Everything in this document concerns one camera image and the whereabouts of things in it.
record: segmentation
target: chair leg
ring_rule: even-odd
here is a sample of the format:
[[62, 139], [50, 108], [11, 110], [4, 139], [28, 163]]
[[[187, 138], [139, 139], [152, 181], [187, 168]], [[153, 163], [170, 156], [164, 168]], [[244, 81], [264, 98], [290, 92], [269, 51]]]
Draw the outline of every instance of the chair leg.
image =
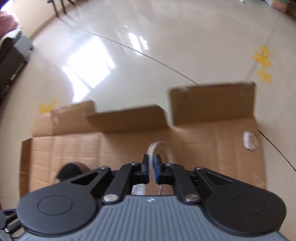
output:
[[72, 5], [75, 5], [75, 3], [73, 3], [71, 0], [68, 0], [68, 2], [70, 2]]
[[57, 16], [57, 18], [58, 18], [58, 17], [59, 17], [59, 13], [58, 13], [58, 11], [57, 11], [57, 7], [56, 7], [56, 5], [55, 5], [55, 2], [52, 1], [52, 4], [53, 4], [53, 6], [54, 6], [54, 11], [56, 12], [56, 16]]
[[61, 0], [61, 4], [62, 4], [62, 7], [63, 7], [63, 12], [64, 12], [64, 14], [67, 14], [67, 12], [66, 12], [66, 8], [65, 8], [64, 1], [63, 1], [63, 0]]

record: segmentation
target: wall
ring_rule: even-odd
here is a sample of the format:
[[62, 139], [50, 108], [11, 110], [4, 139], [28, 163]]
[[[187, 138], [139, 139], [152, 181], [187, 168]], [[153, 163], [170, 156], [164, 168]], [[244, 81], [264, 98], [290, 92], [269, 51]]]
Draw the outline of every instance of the wall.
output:
[[[59, 0], [56, 0], [59, 11], [62, 7]], [[52, 4], [47, 0], [15, 0], [9, 11], [15, 13], [23, 27], [23, 33], [33, 38], [50, 20], [55, 18], [55, 11]]]

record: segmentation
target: pink cloth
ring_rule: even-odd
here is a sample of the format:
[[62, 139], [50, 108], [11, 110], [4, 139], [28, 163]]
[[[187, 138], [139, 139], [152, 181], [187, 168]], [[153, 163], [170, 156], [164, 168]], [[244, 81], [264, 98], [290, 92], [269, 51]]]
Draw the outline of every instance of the pink cloth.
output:
[[18, 26], [18, 22], [13, 15], [0, 11], [0, 39]]

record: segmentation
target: tiled floor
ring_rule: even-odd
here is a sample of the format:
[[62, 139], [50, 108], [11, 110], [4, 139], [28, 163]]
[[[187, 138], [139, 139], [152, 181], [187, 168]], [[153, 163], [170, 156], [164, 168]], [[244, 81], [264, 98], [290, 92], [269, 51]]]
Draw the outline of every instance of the tiled floor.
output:
[[[98, 111], [146, 104], [169, 111], [170, 87], [255, 81], [260, 131], [296, 166], [296, 19], [261, 0], [245, 2], [88, 0], [47, 26], [0, 109], [2, 206], [16, 206], [21, 141], [39, 105], [56, 99], [56, 107], [92, 99]], [[260, 45], [272, 53], [272, 85], [255, 73]], [[262, 140], [268, 189], [287, 205], [281, 231], [293, 240], [296, 173]]]

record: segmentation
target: open cardboard box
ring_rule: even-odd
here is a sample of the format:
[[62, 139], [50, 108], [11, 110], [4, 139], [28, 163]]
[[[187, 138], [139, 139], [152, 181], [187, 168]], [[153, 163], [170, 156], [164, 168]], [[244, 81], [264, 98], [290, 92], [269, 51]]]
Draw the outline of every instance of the open cardboard box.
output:
[[[206, 167], [265, 188], [262, 145], [259, 142], [255, 151], [243, 145], [244, 131], [260, 140], [253, 116], [254, 92], [254, 83], [172, 89], [173, 126], [156, 105], [96, 113], [94, 103], [86, 101], [39, 115], [32, 138], [22, 143], [20, 196], [52, 184], [68, 162], [82, 162], [90, 169], [119, 169], [141, 162], [156, 141], [166, 142], [174, 161], [187, 170]], [[156, 153], [167, 162], [163, 150]], [[154, 188], [146, 193], [157, 194]]]

